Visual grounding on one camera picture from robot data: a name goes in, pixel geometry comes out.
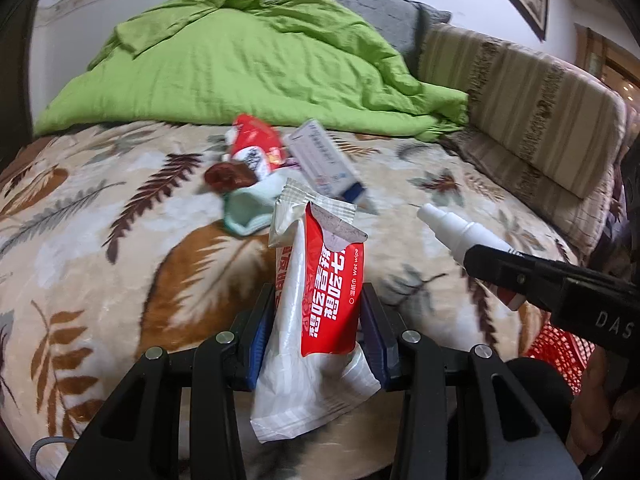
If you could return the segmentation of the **person right hand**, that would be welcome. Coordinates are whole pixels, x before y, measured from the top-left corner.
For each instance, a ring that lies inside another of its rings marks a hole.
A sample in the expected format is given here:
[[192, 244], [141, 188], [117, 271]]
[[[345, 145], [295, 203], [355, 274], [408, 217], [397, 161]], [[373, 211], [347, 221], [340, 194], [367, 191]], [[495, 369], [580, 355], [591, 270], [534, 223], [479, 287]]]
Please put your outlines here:
[[603, 443], [603, 433], [612, 419], [633, 422], [639, 415], [639, 395], [629, 391], [611, 406], [604, 390], [608, 374], [606, 353], [597, 347], [582, 375], [582, 391], [572, 403], [567, 451], [577, 465], [596, 454]]

